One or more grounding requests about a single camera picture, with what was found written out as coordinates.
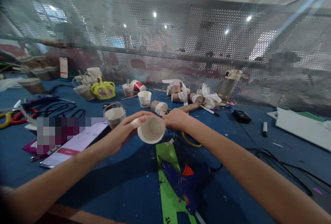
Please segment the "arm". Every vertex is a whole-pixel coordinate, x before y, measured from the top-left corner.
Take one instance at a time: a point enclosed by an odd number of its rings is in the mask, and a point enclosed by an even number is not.
[[[20,223],[37,221],[94,166],[116,153],[137,132],[130,124],[131,121],[140,117],[142,123],[146,120],[144,115],[154,114],[141,111],[127,117],[103,139],[6,195],[4,200],[19,217]]]
[[[331,223],[317,203],[241,146],[178,109],[163,117],[206,147],[277,222]]]

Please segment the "smartphone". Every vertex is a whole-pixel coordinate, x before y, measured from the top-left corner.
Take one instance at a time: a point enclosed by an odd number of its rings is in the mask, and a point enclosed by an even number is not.
[[[72,156],[80,153],[87,147],[102,139],[111,131],[107,122],[99,122],[73,136],[64,145],[59,147],[49,157],[39,163],[43,168],[54,168]]]

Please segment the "metal mesh panel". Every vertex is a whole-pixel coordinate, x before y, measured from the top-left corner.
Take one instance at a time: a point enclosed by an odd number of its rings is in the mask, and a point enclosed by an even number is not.
[[[163,87],[180,78],[217,92],[224,73],[242,69],[233,99],[331,112],[331,18],[270,5],[200,0],[7,0],[5,15],[26,40],[53,37],[59,23],[80,28],[79,48],[49,50],[107,79]],[[265,57],[295,53],[295,75],[270,76]]]

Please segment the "wooden stick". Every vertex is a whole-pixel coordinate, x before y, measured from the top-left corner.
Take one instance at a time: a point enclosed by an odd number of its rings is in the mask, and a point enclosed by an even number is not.
[[[154,89],[154,90],[166,92],[166,90],[162,90],[162,89]]]
[[[135,96],[138,96],[138,95],[130,96],[130,97],[128,97],[128,98],[124,98],[124,99],[121,99],[121,100],[130,99],[130,98],[135,97]]]

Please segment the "blue glue gun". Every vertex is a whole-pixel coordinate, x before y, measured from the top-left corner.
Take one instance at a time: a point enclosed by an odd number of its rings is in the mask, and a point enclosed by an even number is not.
[[[197,190],[200,184],[211,175],[208,164],[201,164],[195,172],[185,164],[184,173],[181,174],[171,163],[163,160],[159,155],[158,158],[161,162],[162,171],[173,191],[178,197],[184,197],[186,209],[191,215],[194,215],[198,207]]]

